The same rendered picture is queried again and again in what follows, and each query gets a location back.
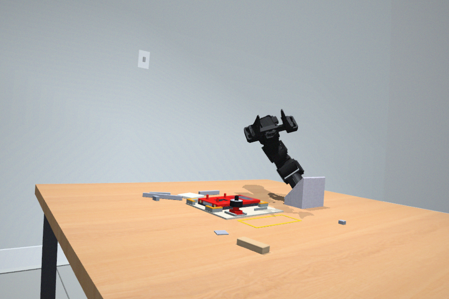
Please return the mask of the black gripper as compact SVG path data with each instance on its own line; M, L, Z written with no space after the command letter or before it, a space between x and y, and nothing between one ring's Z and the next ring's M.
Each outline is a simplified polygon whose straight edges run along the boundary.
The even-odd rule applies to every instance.
M283 109L281 109L281 119L283 124L275 126L270 125L260 128L260 118L257 118L253 125L249 125L244 128L244 134L247 142L252 143L259 141L258 136L263 136L263 143L268 148L275 148L280 145L279 132L286 130L287 133L295 132L298 129L298 125L293 116L285 116Z

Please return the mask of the red rectangular plate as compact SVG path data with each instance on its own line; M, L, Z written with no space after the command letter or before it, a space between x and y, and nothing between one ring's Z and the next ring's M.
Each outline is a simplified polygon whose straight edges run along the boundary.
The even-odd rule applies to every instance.
M243 200L242 207L250 207L250 206L258 206L260 203L259 199L247 197L244 195L238 195L239 199ZM223 210L226 209L233 209L233 207L230 206L230 199L235 199L235 195L231 196L219 196L219 197L208 197L206 195L206 198L198 198L198 204L200 205L208 205L211 207L223 207Z

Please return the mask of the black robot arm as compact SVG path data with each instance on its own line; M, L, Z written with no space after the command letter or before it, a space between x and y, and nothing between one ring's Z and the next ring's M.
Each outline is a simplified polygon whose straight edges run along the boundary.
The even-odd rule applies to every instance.
M267 115L265 117L260 118L260 128L275 125L278 126L278 119L276 116L270 116ZM258 136L259 142L264 145L263 143L263 136ZM268 148L265 145L262 147L262 150L267 155L271 163L275 163L277 167L277 172L279 176L282 178L282 180L286 184L290 184L291 188L293 189L303 178L301 175L304 174L304 169L298 161L291 159L291 157L287 154L287 148L284 145L284 143L279 140L280 145L277 145L275 148ZM298 171L296 171L299 169ZM295 173L293 173L296 171ZM290 175L293 173L292 175ZM290 176L288 176L290 175ZM287 177L288 176L288 177ZM287 178L285 178L287 177Z

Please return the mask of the white and black wheel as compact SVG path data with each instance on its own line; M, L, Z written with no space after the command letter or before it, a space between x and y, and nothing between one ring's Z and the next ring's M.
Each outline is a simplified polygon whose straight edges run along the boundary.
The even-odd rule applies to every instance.
M235 199L230 199L230 206L231 207L242 207L243 205L243 200L239 199L239 200L235 200Z

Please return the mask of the tan rectangular block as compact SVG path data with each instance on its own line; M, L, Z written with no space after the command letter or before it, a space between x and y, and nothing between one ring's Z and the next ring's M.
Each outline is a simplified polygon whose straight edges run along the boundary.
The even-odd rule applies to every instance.
M237 238L237 245L242 246L246 249L253 250L255 252L258 252L260 254L265 254L270 252L270 246L267 244L264 244L262 242L253 240L248 237L241 237Z

